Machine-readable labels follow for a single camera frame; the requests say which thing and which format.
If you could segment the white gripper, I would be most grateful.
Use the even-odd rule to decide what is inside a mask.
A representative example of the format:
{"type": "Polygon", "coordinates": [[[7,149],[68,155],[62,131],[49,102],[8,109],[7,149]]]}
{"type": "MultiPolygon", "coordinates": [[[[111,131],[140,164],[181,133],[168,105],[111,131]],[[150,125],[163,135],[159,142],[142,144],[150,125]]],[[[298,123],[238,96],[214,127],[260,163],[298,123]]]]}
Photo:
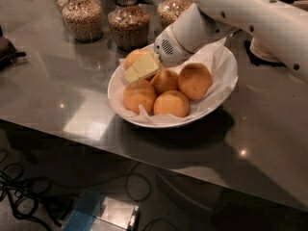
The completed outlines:
{"type": "Polygon", "coordinates": [[[153,76],[160,68],[160,61],[163,64],[180,64],[192,55],[179,44],[170,26],[156,37],[154,52],[145,52],[124,72],[127,83],[153,76]]]}

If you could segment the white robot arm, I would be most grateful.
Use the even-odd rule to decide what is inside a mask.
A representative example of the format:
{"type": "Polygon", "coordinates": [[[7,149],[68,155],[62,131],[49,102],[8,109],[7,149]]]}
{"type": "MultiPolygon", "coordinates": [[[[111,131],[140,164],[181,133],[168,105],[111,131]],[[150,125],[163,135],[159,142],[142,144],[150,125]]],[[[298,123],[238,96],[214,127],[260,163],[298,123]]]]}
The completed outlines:
{"type": "Polygon", "coordinates": [[[166,65],[241,29],[263,43],[295,77],[308,80],[308,12],[279,0],[195,0],[158,35],[154,51],[166,65]]]}

